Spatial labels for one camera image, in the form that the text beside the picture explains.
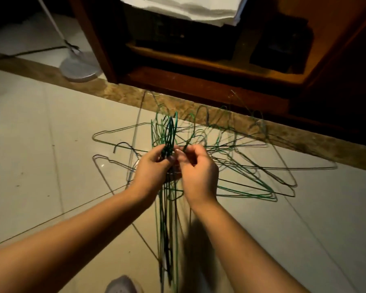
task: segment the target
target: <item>brown marble border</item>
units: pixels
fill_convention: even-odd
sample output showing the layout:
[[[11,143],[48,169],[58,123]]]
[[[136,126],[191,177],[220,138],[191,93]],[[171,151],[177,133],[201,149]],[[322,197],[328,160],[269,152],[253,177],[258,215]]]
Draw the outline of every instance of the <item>brown marble border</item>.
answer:
[[[38,81],[73,89],[83,93],[110,99],[119,103],[141,107],[156,112],[158,105],[164,104],[170,113],[178,112],[179,118],[184,119],[188,113],[195,113],[201,106],[198,103],[184,99],[144,92],[143,89],[124,84],[109,83],[98,78],[86,83],[68,82],[56,67],[22,58],[5,58],[0,54],[0,70],[32,78]],[[234,127],[237,132],[258,134],[258,127],[252,126],[253,119],[238,113],[231,113],[220,108],[208,107],[210,123],[215,121],[221,127]],[[206,111],[200,109],[195,120],[198,124],[206,124]],[[340,139],[300,130],[286,125],[265,121],[270,141],[280,147],[303,153],[318,155],[332,161],[347,164],[366,170],[366,146]]]

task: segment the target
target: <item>forearm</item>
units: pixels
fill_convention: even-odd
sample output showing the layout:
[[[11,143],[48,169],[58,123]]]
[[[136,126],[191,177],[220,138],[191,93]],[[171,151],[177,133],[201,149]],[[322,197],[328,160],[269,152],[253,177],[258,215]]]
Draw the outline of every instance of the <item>forearm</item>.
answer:
[[[129,188],[1,249],[0,292],[57,292],[150,204]]]
[[[235,292],[308,292],[217,202],[195,213]]]

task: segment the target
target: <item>white cloth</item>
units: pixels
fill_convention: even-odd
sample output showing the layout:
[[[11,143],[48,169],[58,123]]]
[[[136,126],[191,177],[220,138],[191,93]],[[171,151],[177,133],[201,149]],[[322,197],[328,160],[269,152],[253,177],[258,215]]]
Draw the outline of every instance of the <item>white cloth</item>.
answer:
[[[148,11],[222,26],[237,25],[247,0],[121,0]]]

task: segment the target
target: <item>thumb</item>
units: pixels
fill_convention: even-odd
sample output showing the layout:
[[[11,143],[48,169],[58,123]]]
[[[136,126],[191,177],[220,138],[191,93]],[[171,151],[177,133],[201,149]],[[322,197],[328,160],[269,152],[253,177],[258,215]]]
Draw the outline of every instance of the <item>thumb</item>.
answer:
[[[192,167],[191,162],[188,160],[186,153],[184,153],[182,150],[178,148],[175,149],[175,153],[182,173]]]
[[[162,160],[158,164],[160,164],[164,168],[165,172],[167,172],[169,170],[169,168],[174,165],[175,161],[176,161],[176,156],[170,155],[169,157]]]

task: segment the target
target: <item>person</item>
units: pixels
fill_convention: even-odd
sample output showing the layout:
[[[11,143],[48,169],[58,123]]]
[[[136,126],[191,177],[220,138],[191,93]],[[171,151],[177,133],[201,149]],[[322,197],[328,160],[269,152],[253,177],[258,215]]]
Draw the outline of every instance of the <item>person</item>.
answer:
[[[58,292],[154,202],[168,169],[180,166],[184,196],[203,224],[235,292],[308,292],[217,202],[218,167],[201,145],[158,161],[164,145],[140,160],[119,195],[0,249],[0,293]]]

